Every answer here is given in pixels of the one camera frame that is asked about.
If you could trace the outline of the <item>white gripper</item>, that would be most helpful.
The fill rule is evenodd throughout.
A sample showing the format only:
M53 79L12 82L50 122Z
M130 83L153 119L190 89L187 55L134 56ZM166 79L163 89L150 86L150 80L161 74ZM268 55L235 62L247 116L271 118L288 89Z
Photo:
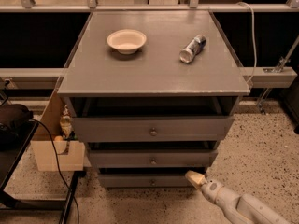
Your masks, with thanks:
M216 179L208 179L195 171L188 171L185 174L187 180L196 188L200 189L204 197L211 203L217 205L223 213L236 211L240 195L224 186Z

